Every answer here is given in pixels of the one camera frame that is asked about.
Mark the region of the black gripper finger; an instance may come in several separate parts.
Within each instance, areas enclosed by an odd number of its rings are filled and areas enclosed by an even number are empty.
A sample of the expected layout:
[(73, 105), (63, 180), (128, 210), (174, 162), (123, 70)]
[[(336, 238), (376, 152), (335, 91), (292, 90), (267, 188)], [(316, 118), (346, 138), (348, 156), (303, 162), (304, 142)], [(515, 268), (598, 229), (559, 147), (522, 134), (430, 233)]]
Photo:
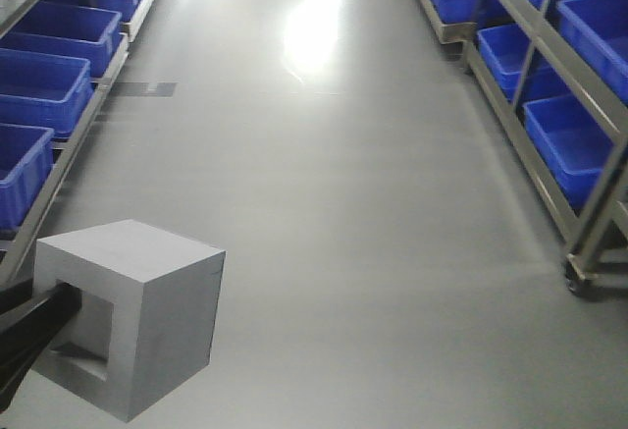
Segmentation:
[(8, 312), (32, 298), (33, 278), (21, 278), (1, 286), (0, 312)]
[(80, 292), (60, 283), (1, 312), (1, 407), (7, 409), (26, 374), (55, 336), (79, 312)]

